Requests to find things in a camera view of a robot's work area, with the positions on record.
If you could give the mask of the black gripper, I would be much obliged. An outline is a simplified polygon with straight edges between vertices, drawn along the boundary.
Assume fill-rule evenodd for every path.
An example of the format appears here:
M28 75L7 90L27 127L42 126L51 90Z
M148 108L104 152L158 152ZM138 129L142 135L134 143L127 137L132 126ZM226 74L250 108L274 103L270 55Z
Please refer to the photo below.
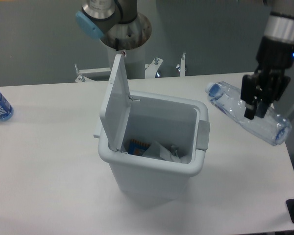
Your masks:
M255 115L264 118L271 104L279 101L287 88L291 78L285 75L285 70L294 63L294 42L264 36L256 60L256 71L260 75L244 75L241 86L241 100L245 102L244 117L249 120L253 120Z

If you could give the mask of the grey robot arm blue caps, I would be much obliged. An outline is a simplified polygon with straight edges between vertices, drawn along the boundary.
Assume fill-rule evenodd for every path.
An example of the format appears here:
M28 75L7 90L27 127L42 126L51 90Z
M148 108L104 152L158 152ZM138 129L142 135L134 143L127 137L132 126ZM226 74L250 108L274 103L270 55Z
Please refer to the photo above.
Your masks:
M281 98L291 80L285 70L294 63L294 0L265 0L263 4L271 6L271 12L256 55L258 66L253 75L242 79L244 116L250 120L263 118ZM86 35L115 51L141 47L152 32L135 0L85 0L75 19Z

